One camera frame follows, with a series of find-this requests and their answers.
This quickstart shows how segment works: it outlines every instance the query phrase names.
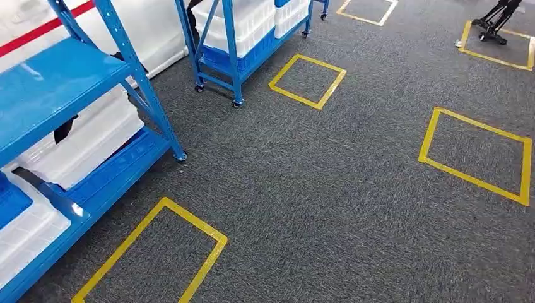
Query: floor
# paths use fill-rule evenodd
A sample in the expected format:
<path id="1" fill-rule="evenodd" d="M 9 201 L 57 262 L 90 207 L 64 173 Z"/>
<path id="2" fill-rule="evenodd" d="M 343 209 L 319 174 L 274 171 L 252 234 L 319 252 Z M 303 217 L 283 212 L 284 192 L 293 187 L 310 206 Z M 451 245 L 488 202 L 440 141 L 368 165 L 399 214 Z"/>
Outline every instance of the floor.
<path id="1" fill-rule="evenodd" d="M 186 164 L 157 162 L 21 302 L 69 302 L 164 196 L 228 237 L 191 302 L 534 302 L 531 207 L 418 161 L 434 107 L 535 134 L 535 74 L 455 48 L 496 1 L 399 0 L 382 27 L 337 15 L 343 2 L 250 78 L 240 109 L 196 93 L 188 60 L 157 76 Z M 506 27 L 535 35 L 522 6 Z M 467 49 L 494 48 L 476 36 Z M 508 49 L 495 55 L 525 64 L 527 42 Z M 347 70 L 322 110 L 268 87 L 295 54 Z M 336 75 L 296 64 L 280 87 L 318 100 Z M 428 158 L 518 194 L 522 148 L 442 115 Z M 177 302 L 214 244 L 163 210 L 85 300 Z"/>

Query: blue shelf frame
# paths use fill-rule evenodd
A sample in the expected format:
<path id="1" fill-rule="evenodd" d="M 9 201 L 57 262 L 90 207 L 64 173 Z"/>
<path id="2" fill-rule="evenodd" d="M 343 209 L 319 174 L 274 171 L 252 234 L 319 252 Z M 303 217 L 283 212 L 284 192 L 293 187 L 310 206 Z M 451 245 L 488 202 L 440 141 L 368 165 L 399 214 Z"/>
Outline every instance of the blue shelf frame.
<path id="1" fill-rule="evenodd" d="M 329 11 L 329 2 L 331 0 L 315 0 L 317 2 L 323 3 L 323 12 L 321 13 L 321 20 L 325 20 L 327 17 L 327 12 Z"/>
<path id="2" fill-rule="evenodd" d="M 162 134 L 147 127 L 140 130 L 134 141 L 144 146 L 143 153 L 136 150 L 138 158 L 127 165 L 122 162 L 121 170 L 100 188 L 91 188 L 87 182 L 81 189 L 88 197 L 83 203 L 70 199 L 69 191 L 60 194 L 57 187 L 41 184 L 41 192 L 71 221 L 71 226 L 0 289 L 0 302 L 16 302 L 165 152 L 172 150 L 180 161 L 187 157 L 111 1 L 93 0 L 123 61 L 98 50 L 63 0 L 48 2 L 70 37 L 0 73 L 2 83 L 9 84 L 0 87 L 0 128 L 9 129 L 0 134 L 0 167 L 116 85 L 125 88 Z M 128 76 L 136 80 L 141 95 L 128 84 Z M 101 167 L 112 165 L 118 155 L 128 159 L 134 149 L 134 143 L 129 142 Z M 99 178 L 97 171 L 86 179 Z"/>
<path id="3" fill-rule="evenodd" d="M 242 95 L 242 84 L 247 80 L 247 78 L 254 73 L 266 60 L 273 55 L 275 51 L 281 47 L 303 24 L 305 25 L 305 30 L 302 32 L 303 36 L 306 37 L 310 34 L 310 27 L 312 25 L 312 9 L 314 7 L 314 1 L 311 1 L 309 4 L 309 14 L 303 19 L 298 25 L 293 27 L 288 33 L 286 33 L 280 39 L 276 39 L 275 43 L 271 46 L 270 49 L 266 49 L 265 53 L 260 58 L 252 64 L 252 66 L 244 72 L 238 70 L 238 55 L 236 51 L 236 39 L 234 34 L 234 17 L 232 13 L 232 0 L 221 0 L 223 3 L 223 16 L 225 18 L 225 29 L 226 29 L 226 40 L 228 42 L 229 50 L 229 62 L 228 64 L 215 65 L 209 61 L 205 61 L 202 57 L 202 46 L 204 45 L 204 39 L 208 32 L 210 23 L 213 19 L 215 9 L 219 3 L 219 0 L 214 0 L 212 7 L 210 9 L 208 20 L 206 26 L 204 27 L 204 32 L 201 35 L 199 43 L 196 45 L 193 36 L 193 29 L 189 26 L 189 19 L 187 16 L 187 11 L 184 6 L 184 0 L 175 0 L 177 5 L 177 10 L 180 16 L 180 23 L 185 35 L 185 42 L 189 49 L 189 58 L 191 61 L 191 66 L 195 75 L 195 84 L 196 88 L 202 90 L 206 84 L 206 80 L 213 82 L 217 85 L 220 85 L 228 90 L 231 90 L 234 93 L 233 105 L 239 107 L 244 103 L 244 98 Z M 327 13 L 327 8 L 329 6 L 329 0 L 316 0 L 324 3 L 324 14 Z M 211 76 L 208 73 L 203 71 L 203 67 L 215 70 L 219 73 L 223 73 L 230 77 L 231 83 L 227 83 L 222 79 L 219 79 L 215 76 Z"/>

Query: yellow tape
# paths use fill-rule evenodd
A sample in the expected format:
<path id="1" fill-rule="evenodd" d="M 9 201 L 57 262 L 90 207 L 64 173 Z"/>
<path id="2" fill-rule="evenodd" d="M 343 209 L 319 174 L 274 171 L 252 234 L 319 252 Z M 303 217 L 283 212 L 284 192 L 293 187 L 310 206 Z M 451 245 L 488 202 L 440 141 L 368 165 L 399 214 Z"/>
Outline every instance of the yellow tape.
<path id="1" fill-rule="evenodd" d="M 285 75 L 285 73 L 293 66 L 293 64 L 298 60 L 298 59 L 303 59 L 303 60 L 306 60 L 306 61 L 309 61 L 309 62 L 312 62 L 314 64 L 318 64 L 320 66 L 323 66 L 323 67 L 326 67 L 326 68 L 329 68 L 329 69 L 332 69 L 334 71 L 337 71 L 338 72 L 338 76 L 336 77 L 336 79 L 334 80 L 334 82 L 331 84 L 331 86 L 329 87 L 329 89 L 327 89 L 327 91 L 325 92 L 325 94 L 323 95 L 323 97 L 321 97 L 321 99 L 319 100 L 319 102 L 314 102 L 314 101 L 310 101 L 306 98 L 303 98 L 301 96 L 298 96 L 292 92 L 289 92 L 287 90 L 284 90 L 280 87 L 277 86 L 277 82 Z M 286 65 L 284 65 L 284 67 L 281 69 L 281 71 L 279 71 L 279 73 L 269 82 L 269 87 L 278 92 L 278 93 L 281 93 L 287 97 L 290 97 L 294 100 L 297 100 L 301 103 L 304 103 L 304 104 L 307 104 L 308 106 L 311 106 L 315 109 L 319 109 L 321 110 L 323 108 L 323 106 L 325 105 L 325 103 L 327 103 L 327 100 L 329 100 L 329 98 L 331 97 L 331 95 L 334 93 L 334 90 L 338 87 L 338 85 L 340 84 L 340 82 L 342 82 L 342 79 L 345 77 L 346 75 L 346 71 L 344 69 L 341 69 L 339 67 L 336 67 L 336 66 L 333 66 L 333 65 L 330 65 L 328 63 L 325 63 L 325 62 L 322 62 L 322 61 L 319 61 L 319 60 L 316 60 L 314 58 L 310 58 L 310 57 L 307 57 L 307 56 L 303 56 L 301 54 L 296 54 L 295 56 L 293 56 L 289 61 L 288 63 L 286 63 Z"/>
<path id="2" fill-rule="evenodd" d="M 461 121 L 464 121 L 466 123 L 472 124 L 474 126 L 477 126 L 479 128 L 485 129 L 487 131 L 491 131 L 493 133 L 499 134 L 500 136 L 504 136 L 516 141 L 520 141 L 524 144 L 524 151 L 522 153 L 522 174 L 520 177 L 520 195 L 510 193 L 506 190 L 503 190 L 497 186 L 494 186 L 490 183 L 487 183 L 485 181 L 479 180 L 477 178 L 471 177 L 470 175 L 467 175 L 463 172 L 459 172 L 456 169 L 453 169 L 449 166 L 446 166 L 444 164 L 438 163 L 434 160 L 431 160 L 427 157 L 427 154 L 429 152 L 429 147 L 431 146 L 431 141 L 433 139 L 433 134 L 435 133 L 437 123 L 438 123 L 438 117 L 440 113 L 447 114 L 449 116 L 452 116 L 456 119 L 459 119 Z M 459 177 L 463 180 L 466 180 L 472 184 L 475 184 L 479 187 L 483 187 L 489 191 L 492 191 L 494 193 L 497 193 L 501 196 L 504 196 L 508 199 L 511 199 L 513 201 L 516 201 L 524 206 L 529 206 L 529 184 L 531 181 L 531 146 L 532 146 L 532 140 L 528 137 L 521 137 L 517 136 L 516 134 L 512 134 L 506 131 L 502 131 L 501 129 L 494 128 L 492 126 L 483 124 L 481 122 L 475 121 L 473 119 L 470 119 L 468 117 L 459 115 L 455 112 L 452 112 L 447 109 L 443 109 L 441 107 L 436 107 L 433 110 L 433 114 L 431 115 L 431 120 L 429 122 L 429 126 L 427 127 L 427 132 L 425 133 L 425 136 L 423 138 L 423 142 L 420 149 L 420 154 L 418 156 L 418 161 L 427 163 L 433 167 L 436 167 L 437 169 L 440 169 L 444 172 L 447 172 L 449 174 L 452 174 L 456 177 Z"/>
<path id="3" fill-rule="evenodd" d="M 427 127 L 427 132 L 425 137 L 423 137 L 423 143 L 420 150 L 420 156 L 418 156 L 418 161 L 425 162 L 427 159 L 427 153 L 429 152 L 429 147 L 431 146 L 431 140 L 435 134 L 435 129 L 437 128 L 438 116 L 440 115 L 440 108 L 436 107 L 433 109 L 433 114 L 431 115 L 431 120 L 429 121 L 429 126 Z"/>
<path id="4" fill-rule="evenodd" d="M 508 34 L 511 34 L 511 35 L 516 35 L 516 36 L 520 36 L 520 37 L 524 37 L 524 38 L 529 39 L 529 47 L 528 47 L 528 50 L 527 50 L 527 64 L 526 65 L 520 65 L 520 64 L 507 62 L 507 61 L 504 61 L 504 60 L 501 60 L 501 59 L 498 59 L 498 58 L 486 56 L 486 55 L 483 55 L 483 54 L 478 54 L 477 52 L 473 52 L 471 50 L 467 50 L 466 49 L 466 44 L 467 44 L 468 35 L 470 33 L 470 28 L 471 27 L 472 27 L 472 22 L 471 21 L 467 21 L 465 23 L 465 25 L 464 25 L 464 31 L 462 32 L 462 36 L 461 36 L 461 47 L 459 48 L 460 52 L 463 52 L 463 53 L 465 53 L 467 55 L 470 55 L 470 56 L 486 59 L 486 60 L 489 60 L 489 61 L 493 61 L 493 62 L 496 62 L 496 63 L 507 65 L 507 66 L 511 66 L 513 68 L 523 69 L 525 71 L 532 71 L 533 70 L 533 60 L 534 60 L 533 59 L 533 55 L 535 53 L 535 42 L 534 42 L 535 39 L 534 39 L 534 37 L 526 35 L 526 34 L 523 34 L 523 33 L 513 32 L 512 30 L 504 30 L 504 29 L 500 30 L 501 32 L 504 32 L 504 33 L 508 33 Z"/>
<path id="5" fill-rule="evenodd" d="M 339 15 L 348 17 L 348 18 L 352 18 L 352 19 L 355 19 L 355 20 L 364 21 L 364 22 L 367 22 L 367 23 L 378 25 L 380 27 L 382 27 L 384 25 L 384 23 L 386 22 L 386 20 L 388 19 L 388 17 L 390 16 L 390 14 L 392 13 L 392 11 L 394 10 L 394 8 L 397 5 L 397 0 L 386 0 L 386 1 L 390 2 L 391 4 L 388 7 L 388 10 L 386 11 L 386 13 L 381 18 L 381 20 L 379 22 L 377 22 L 377 21 L 373 21 L 373 20 L 369 20 L 369 19 L 366 19 L 366 18 L 361 18 L 361 17 L 358 17 L 358 16 L 353 16 L 353 15 L 350 15 L 348 13 L 345 13 L 344 11 L 345 11 L 347 5 L 350 3 L 350 1 L 351 0 L 346 0 L 344 2 L 344 4 L 342 4 L 342 6 L 340 6 L 340 8 L 336 11 L 336 13 L 339 14 Z"/>
<path id="6" fill-rule="evenodd" d="M 522 157 L 522 179 L 520 181 L 520 203 L 529 205 L 529 183 L 531 181 L 531 146 L 530 138 L 524 138 L 524 155 Z"/>
<path id="7" fill-rule="evenodd" d="M 132 231 L 126 240 L 115 250 L 115 252 L 109 257 L 106 262 L 98 269 L 98 271 L 89 279 L 89 281 L 78 291 L 78 293 L 71 299 L 72 303 L 84 303 L 84 298 L 91 292 L 91 290 L 97 285 L 97 283 L 104 277 L 104 275 L 113 267 L 113 265 L 119 260 L 119 258 L 128 250 L 130 245 L 139 237 L 141 232 L 149 225 L 156 215 L 164 208 L 167 207 L 174 211 L 176 214 L 184 218 L 184 220 L 195 225 L 198 229 L 202 230 L 216 241 L 216 245 L 201 269 L 197 272 L 187 289 L 179 299 L 179 303 L 187 303 L 195 294 L 195 291 L 204 280 L 204 277 L 208 271 L 212 268 L 213 264 L 221 254 L 228 239 L 225 235 L 215 230 L 210 225 L 204 223 L 201 219 L 195 217 L 192 213 L 180 207 L 178 204 L 163 198 L 158 204 L 147 214 L 146 217 L 139 223 L 139 225 Z"/>

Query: stacked white bin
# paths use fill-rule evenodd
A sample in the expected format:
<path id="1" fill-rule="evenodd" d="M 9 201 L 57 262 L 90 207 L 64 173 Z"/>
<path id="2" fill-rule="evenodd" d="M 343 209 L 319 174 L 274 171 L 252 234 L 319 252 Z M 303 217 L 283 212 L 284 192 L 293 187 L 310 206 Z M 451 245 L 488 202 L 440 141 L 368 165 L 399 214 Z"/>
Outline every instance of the stacked white bin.
<path id="1" fill-rule="evenodd" d="M 79 113 L 58 144 L 49 134 L 15 159 L 16 165 L 67 190 L 84 179 L 142 127 L 138 111 L 121 86 Z"/>
<path id="2" fill-rule="evenodd" d="M 295 25 L 309 15 L 311 0 L 289 0 L 275 13 L 275 38 L 284 37 Z"/>
<path id="3" fill-rule="evenodd" d="M 213 1 L 203 1 L 192 8 L 197 23 L 196 29 L 200 35 L 203 34 L 206 27 L 212 4 Z M 275 26 L 274 2 L 273 0 L 234 0 L 233 19 L 238 60 L 244 59 L 260 41 L 273 31 Z M 209 61 L 224 60 L 225 58 L 218 56 L 217 50 L 219 50 L 227 54 L 226 60 L 228 60 L 228 41 L 222 1 L 218 3 L 204 46 L 205 59 Z"/>
<path id="4" fill-rule="evenodd" d="M 0 191 L 4 190 L 0 193 L 0 198 L 3 199 L 0 201 L 1 215 L 4 215 L 4 207 L 13 211 L 13 207 L 17 206 L 19 214 L 6 225 L 0 226 L 0 289 L 71 225 L 71 222 L 27 181 L 10 172 L 6 173 L 6 177 L 12 185 L 5 184 L 5 179 L 0 180 L 4 182 L 0 186 L 3 187 Z M 14 193 L 13 186 L 18 187 L 22 193 Z M 27 199 L 30 205 L 20 203 L 21 199 Z"/>

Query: white wall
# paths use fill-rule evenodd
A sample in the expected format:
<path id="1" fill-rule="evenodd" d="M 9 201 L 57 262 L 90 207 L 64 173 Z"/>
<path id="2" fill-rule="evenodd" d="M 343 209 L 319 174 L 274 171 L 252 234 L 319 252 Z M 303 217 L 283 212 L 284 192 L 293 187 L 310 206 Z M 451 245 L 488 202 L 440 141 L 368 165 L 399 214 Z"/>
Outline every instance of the white wall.
<path id="1" fill-rule="evenodd" d="M 65 2 L 73 9 L 86 0 Z M 113 0 L 112 3 L 138 57 L 150 71 L 150 76 L 187 55 L 174 0 Z M 0 45 L 55 17 L 56 14 L 46 0 L 0 1 Z M 96 9 L 78 16 L 76 20 L 101 50 L 109 54 L 117 51 Z M 56 28 L 0 58 L 0 71 L 18 64 L 67 36 L 68 33 L 63 27 Z"/>

